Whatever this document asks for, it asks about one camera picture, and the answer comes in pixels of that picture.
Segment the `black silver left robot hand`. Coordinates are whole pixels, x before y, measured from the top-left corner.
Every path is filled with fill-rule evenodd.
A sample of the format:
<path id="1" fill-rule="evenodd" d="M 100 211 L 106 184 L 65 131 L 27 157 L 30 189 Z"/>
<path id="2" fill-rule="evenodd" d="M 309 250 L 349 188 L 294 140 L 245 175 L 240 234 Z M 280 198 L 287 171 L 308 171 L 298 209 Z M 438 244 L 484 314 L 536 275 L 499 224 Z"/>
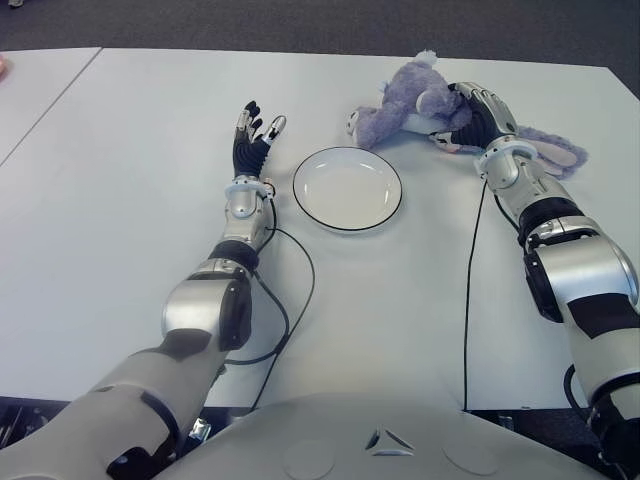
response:
<path id="1" fill-rule="evenodd" d="M 239 115 L 232 148 L 234 176 L 259 178 L 275 140 L 284 131 L 287 119 L 277 116 L 263 133 L 261 109 L 255 100 L 250 101 Z"/>

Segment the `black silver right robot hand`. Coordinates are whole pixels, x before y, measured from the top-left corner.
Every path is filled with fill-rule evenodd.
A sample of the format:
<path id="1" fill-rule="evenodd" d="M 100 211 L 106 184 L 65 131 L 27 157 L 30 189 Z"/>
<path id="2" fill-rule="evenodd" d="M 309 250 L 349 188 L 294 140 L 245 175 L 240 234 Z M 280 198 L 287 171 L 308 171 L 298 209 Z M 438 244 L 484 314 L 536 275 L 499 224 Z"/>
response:
<path id="1" fill-rule="evenodd" d="M 494 92 L 474 82 L 452 83 L 448 88 L 463 100 L 471 117 L 460 128 L 431 133 L 429 139 L 436 145 L 448 151 L 462 147 L 485 149 L 496 139 L 518 135 L 515 118 Z"/>

